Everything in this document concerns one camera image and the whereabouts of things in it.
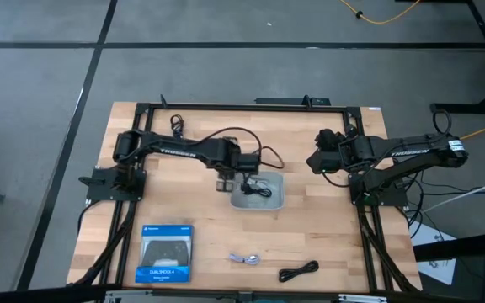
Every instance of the wooden tabletop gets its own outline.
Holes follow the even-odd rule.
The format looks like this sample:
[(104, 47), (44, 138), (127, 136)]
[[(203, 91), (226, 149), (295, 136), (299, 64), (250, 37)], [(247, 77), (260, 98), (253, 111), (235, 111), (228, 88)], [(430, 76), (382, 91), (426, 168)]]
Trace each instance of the wooden tabletop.
[[(117, 134), (129, 130), (135, 103), (115, 103), (99, 156), (100, 167), (112, 167)], [(378, 108), (361, 108), (365, 133), (386, 137)], [(285, 160), (285, 206), (278, 211), (235, 210), (229, 194), (215, 191), (216, 172), (195, 159), (168, 155), (147, 157), (147, 185), (138, 203), (125, 269), (125, 287), (201, 290), (283, 290), (365, 292), (360, 226), (349, 190), (328, 184), (306, 165), (315, 151), (319, 130), (342, 130), (340, 114), (253, 111), (155, 110), (152, 131), (171, 135), (169, 118), (181, 114), (184, 137), (200, 139), (221, 128), (241, 126), (254, 131), (264, 146), (272, 146)], [(256, 149), (247, 133), (228, 131), (244, 152)], [(276, 162), (264, 151), (264, 161)], [(262, 170), (277, 171), (261, 166)], [(346, 173), (330, 175), (346, 183)], [(108, 238), (114, 202), (101, 202), (83, 217), (68, 282), (81, 278), (102, 252)], [(410, 282), (421, 288), (413, 247), (405, 219), (394, 208), (381, 207), (387, 251)], [(187, 284), (137, 284), (141, 227), (146, 224), (191, 224), (195, 227), (191, 282)], [(228, 255), (259, 254), (257, 266), (230, 261)], [(115, 279), (118, 252), (112, 259), (109, 281)], [(278, 281), (282, 268), (299, 268), (310, 260), (319, 270), (286, 283)], [(374, 252), (378, 285), (383, 288), (379, 258)]]

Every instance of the black controller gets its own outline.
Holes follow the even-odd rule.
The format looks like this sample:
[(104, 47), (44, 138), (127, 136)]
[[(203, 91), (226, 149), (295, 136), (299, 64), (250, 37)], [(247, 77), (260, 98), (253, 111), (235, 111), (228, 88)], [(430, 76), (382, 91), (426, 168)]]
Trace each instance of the black controller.
[(154, 266), (157, 260), (177, 260), (177, 266), (189, 264), (189, 251), (185, 241), (151, 241), (147, 244), (141, 266)]

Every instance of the dualshock 4 box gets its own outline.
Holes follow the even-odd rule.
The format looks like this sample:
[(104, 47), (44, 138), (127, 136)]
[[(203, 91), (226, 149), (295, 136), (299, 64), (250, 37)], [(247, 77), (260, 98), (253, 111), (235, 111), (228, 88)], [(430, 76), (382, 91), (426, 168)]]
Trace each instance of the dualshock 4 box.
[(136, 283), (189, 282), (193, 230), (190, 225), (143, 226)]

